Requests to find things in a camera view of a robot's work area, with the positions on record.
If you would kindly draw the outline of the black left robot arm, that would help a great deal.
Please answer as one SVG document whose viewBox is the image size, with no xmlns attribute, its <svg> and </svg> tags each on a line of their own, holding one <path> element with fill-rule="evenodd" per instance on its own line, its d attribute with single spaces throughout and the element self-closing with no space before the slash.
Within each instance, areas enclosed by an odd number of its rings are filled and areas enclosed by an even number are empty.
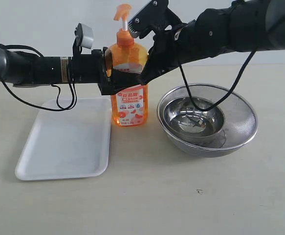
<svg viewBox="0 0 285 235">
<path fill-rule="evenodd" d="M 21 46 L 0 44 L 0 81 L 16 87 L 97 84 L 101 95 L 114 95 L 141 83 L 138 73 L 107 67 L 102 50 L 72 57 L 46 57 L 24 51 Z"/>
</svg>

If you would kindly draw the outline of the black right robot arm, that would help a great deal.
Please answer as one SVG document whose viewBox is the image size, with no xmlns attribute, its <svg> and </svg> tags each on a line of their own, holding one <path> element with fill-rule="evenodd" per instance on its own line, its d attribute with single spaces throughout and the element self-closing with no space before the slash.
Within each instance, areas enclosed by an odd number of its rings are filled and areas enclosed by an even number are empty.
<svg viewBox="0 0 285 235">
<path fill-rule="evenodd" d="M 154 33 L 137 80 L 145 85 L 179 65 L 231 52 L 285 50 L 285 0 L 235 0 L 184 23 L 167 0 L 148 2 L 129 21 L 134 38 Z"/>
</svg>

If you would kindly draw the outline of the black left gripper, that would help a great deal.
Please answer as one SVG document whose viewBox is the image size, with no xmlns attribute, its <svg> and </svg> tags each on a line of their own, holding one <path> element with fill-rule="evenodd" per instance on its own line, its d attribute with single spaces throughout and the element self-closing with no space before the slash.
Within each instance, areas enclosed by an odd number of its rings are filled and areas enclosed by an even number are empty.
<svg viewBox="0 0 285 235">
<path fill-rule="evenodd" d="M 141 74 L 113 69 L 110 48 L 93 49 L 90 54 L 82 54 L 81 47 L 73 47 L 70 73 L 78 84 L 97 84 L 101 95 L 113 95 L 140 85 Z"/>
</svg>

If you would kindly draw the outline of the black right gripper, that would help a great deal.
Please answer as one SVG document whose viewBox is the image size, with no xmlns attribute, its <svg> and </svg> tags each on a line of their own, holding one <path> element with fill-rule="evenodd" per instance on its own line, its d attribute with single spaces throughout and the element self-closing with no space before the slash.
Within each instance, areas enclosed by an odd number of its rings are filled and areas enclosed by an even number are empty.
<svg viewBox="0 0 285 235">
<path fill-rule="evenodd" d="M 141 85 L 176 69 L 179 64 L 196 60 L 196 20 L 183 23 L 168 5 L 168 0 L 151 0 L 128 22 L 133 38 L 145 38 L 151 31 L 155 33 L 148 60 L 141 72 Z"/>
</svg>

